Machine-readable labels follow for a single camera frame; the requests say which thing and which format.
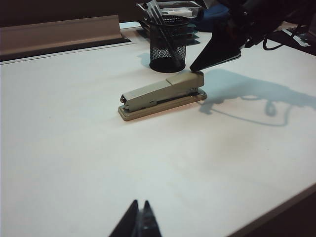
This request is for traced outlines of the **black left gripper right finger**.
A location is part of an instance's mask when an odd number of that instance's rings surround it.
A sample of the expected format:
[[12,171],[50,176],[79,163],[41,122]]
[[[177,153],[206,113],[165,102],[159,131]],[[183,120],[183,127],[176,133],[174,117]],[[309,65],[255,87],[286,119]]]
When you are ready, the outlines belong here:
[[156,217],[148,200],[145,201],[140,221],[141,237],[162,237]]

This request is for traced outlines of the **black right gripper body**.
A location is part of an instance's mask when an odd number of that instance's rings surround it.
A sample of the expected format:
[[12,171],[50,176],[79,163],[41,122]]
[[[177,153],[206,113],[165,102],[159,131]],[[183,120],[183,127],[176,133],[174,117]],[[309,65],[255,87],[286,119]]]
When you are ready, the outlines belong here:
[[273,32],[296,10],[295,0],[222,0],[229,9],[228,26],[234,39],[252,47]]

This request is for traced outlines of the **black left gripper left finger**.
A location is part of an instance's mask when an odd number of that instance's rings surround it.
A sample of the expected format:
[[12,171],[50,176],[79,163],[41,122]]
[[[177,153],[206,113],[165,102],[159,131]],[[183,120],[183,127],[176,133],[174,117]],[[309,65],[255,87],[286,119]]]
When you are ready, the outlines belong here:
[[110,237],[131,237],[138,212],[138,201],[134,200],[111,232]]

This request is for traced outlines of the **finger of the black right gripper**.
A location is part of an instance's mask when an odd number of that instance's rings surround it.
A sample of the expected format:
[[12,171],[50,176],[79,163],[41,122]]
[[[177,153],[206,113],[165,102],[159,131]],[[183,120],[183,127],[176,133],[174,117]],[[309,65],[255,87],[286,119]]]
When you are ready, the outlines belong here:
[[241,57],[241,53],[237,54],[215,54],[214,59],[210,64],[210,67],[214,67],[223,63],[227,63],[233,60],[236,60]]
[[239,52],[241,53],[241,33],[237,25],[231,20],[216,24],[210,41],[190,65],[190,70],[196,72],[209,68],[215,54]]

